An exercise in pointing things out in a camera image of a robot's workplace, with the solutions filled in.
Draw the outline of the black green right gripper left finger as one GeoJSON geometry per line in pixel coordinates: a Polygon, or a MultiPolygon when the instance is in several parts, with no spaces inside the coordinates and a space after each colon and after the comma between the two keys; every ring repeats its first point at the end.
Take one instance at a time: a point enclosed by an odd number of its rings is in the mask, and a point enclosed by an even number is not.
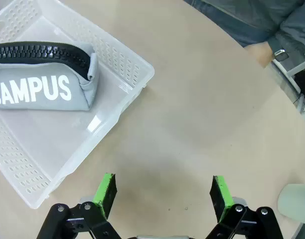
{"type": "Polygon", "coordinates": [[[106,173],[91,201],[70,208],[54,204],[38,233],[39,239],[75,239],[79,233],[89,233],[93,239],[119,239],[108,222],[117,193],[115,174],[106,173]]]}

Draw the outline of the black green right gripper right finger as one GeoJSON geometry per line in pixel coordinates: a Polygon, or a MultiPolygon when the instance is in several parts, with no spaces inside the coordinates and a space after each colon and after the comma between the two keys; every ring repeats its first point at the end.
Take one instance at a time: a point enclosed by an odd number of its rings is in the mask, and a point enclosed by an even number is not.
{"type": "Polygon", "coordinates": [[[213,176],[209,194],[217,218],[217,225],[209,233],[210,239],[232,239],[234,235],[247,239],[283,238],[273,209],[259,207],[253,211],[237,203],[223,176],[213,176]]]}

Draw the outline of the person's left hand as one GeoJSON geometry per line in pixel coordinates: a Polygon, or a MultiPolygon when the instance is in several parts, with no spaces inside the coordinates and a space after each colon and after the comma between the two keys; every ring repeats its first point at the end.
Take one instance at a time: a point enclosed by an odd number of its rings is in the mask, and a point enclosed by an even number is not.
{"type": "Polygon", "coordinates": [[[263,68],[266,68],[275,58],[268,42],[251,44],[244,48],[263,68]]]}

